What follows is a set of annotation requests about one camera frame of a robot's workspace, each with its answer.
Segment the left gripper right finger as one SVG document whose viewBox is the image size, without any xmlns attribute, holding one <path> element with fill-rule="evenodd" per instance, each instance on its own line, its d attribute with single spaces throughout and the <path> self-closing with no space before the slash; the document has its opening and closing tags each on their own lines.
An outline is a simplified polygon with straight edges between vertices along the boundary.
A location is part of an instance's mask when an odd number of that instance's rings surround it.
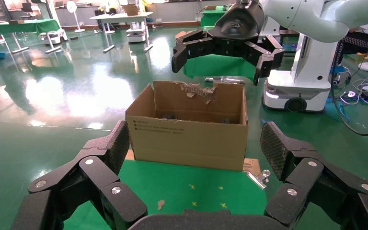
<svg viewBox="0 0 368 230">
<path fill-rule="evenodd" d="M 368 181 L 328 162 L 310 143 L 266 122 L 261 150 L 282 185 L 264 214 L 293 229 L 308 204 L 319 206 L 343 230 L 368 230 Z"/>
</svg>

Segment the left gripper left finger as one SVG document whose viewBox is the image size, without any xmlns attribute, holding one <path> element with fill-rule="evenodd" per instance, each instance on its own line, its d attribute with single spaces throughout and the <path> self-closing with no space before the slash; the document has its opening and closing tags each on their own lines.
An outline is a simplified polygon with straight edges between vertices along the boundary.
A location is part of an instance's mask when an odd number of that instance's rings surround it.
<svg viewBox="0 0 368 230">
<path fill-rule="evenodd" d="M 129 229 L 148 213 L 119 177 L 129 146 L 126 121 L 119 121 L 109 135 L 87 141 L 74 159 L 31 182 L 12 229 L 61 230 L 86 202 L 111 229 Z"/>
</svg>

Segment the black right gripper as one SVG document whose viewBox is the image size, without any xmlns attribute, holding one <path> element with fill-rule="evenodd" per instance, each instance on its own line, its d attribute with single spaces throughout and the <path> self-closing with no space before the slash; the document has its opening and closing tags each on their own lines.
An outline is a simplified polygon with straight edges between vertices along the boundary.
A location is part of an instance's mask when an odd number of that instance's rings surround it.
<svg viewBox="0 0 368 230">
<path fill-rule="evenodd" d="M 253 85 L 268 78 L 271 70 L 281 66 L 284 48 L 271 35 L 257 42 L 265 21 L 257 1 L 238 1 L 207 31 L 179 33 L 173 48 L 171 67 L 179 72 L 189 59 L 209 54 L 244 58 L 255 66 Z"/>
</svg>

